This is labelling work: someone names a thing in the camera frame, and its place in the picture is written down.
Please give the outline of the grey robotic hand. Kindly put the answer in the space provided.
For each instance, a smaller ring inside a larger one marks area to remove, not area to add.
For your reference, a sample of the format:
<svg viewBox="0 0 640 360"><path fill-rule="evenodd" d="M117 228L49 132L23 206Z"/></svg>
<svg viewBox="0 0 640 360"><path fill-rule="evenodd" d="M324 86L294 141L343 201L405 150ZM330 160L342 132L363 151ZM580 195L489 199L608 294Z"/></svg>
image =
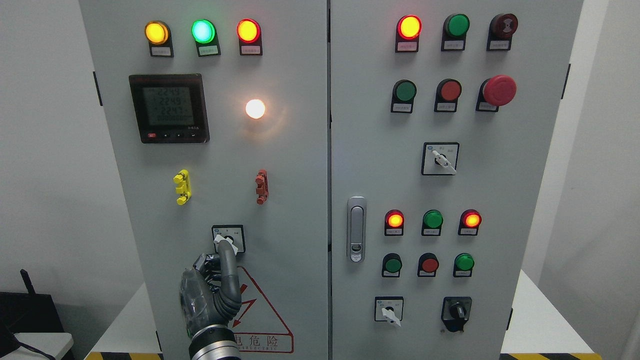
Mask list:
<svg viewBox="0 0 640 360"><path fill-rule="evenodd" d="M199 255L182 273L179 299L191 340L208 326L226 326L242 307L236 250L222 237L217 253Z"/></svg>

